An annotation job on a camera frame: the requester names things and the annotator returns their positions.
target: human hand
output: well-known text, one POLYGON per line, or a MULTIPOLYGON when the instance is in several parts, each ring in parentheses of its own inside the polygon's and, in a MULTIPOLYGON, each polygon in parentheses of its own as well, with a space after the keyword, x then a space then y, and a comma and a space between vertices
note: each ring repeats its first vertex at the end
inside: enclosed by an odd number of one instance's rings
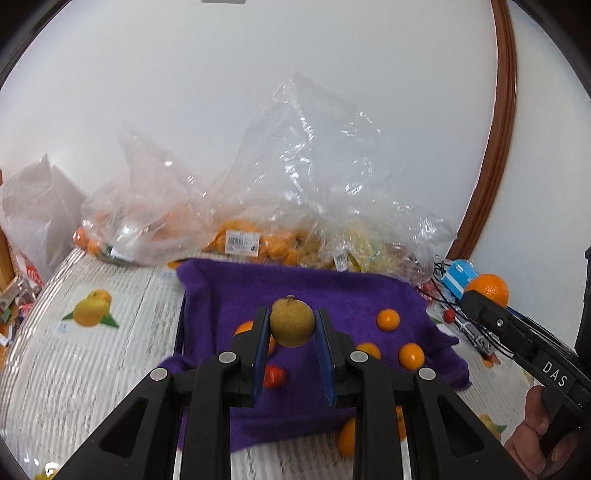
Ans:
MULTIPOLYGON (((540 438, 548 430, 550 418, 542 402, 544 387, 532 387, 525 399, 525 420, 517 426, 505 443, 505 448, 530 480, 544 472, 546 458, 540 449, 540 438)), ((578 432, 571 432, 558 442, 548 457, 552 461, 548 475, 555 473, 568 461, 579 442, 578 432)))

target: price label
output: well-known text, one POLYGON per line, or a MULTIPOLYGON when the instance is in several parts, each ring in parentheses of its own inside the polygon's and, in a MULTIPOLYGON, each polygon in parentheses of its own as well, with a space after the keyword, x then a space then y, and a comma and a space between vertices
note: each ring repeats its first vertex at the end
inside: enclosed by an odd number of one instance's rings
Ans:
POLYGON ((347 252, 334 253, 335 266, 337 272, 344 272, 349 269, 349 260, 347 259, 347 252))
POLYGON ((260 233, 226 231, 226 254, 258 257, 260 233))

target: purple cloth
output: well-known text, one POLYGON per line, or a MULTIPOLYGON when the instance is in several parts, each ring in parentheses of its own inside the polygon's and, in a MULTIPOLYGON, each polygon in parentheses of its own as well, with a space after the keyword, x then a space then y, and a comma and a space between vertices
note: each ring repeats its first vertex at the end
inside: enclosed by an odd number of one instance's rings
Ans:
MULTIPOLYGON (((177 273, 186 288, 184 352, 162 363, 170 371, 197 367, 228 350, 236 328, 253 320, 258 307, 270 308, 276 299, 293 294, 312 309, 327 308, 335 330, 350 334, 355 345, 375 343, 390 368, 405 371, 398 351, 414 342, 425 351, 426 365, 445 382, 458 390, 469 386, 467 364, 451 348, 458 339, 439 331, 425 313, 424 299, 406 283, 372 274, 211 260, 187 261, 177 273), (377 314, 386 308, 400 314, 394 332, 376 325, 377 314)), ((232 451, 334 430, 354 416, 350 409, 327 405, 314 341, 299 348, 277 345, 268 363, 287 370, 287 385, 264 389, 255 408, 232 409, 232 451)))

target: brown wooden frame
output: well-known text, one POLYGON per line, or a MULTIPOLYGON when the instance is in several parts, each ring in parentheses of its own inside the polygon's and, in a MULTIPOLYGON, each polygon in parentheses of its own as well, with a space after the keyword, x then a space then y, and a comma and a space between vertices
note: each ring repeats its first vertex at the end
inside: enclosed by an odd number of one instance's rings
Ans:
POLYGON ((469 258, 486 224, 501 185, 515 123, 517 102, 517 52, 506 0, 491 0, 496 29, 496 100, 491 133, 480 176, 457 239, 447 257, 469 258))

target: white plastic bag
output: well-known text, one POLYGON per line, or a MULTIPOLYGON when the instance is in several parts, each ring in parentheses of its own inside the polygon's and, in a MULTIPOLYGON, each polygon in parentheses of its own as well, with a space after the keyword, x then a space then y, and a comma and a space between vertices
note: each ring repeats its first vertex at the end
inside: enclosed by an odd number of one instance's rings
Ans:
POLYGON ((82 205, 82 246, 101 258, 163 265, 199 252, 215 236, 206 193, 190 169, 155 142, 121 136, 130 187, 108 183, 82 205))
POLYGON ((65 194, 47 156, 20 170, 0 187, 0 226, 10 244, 47 282, 72 250, 81 197, 65 194))

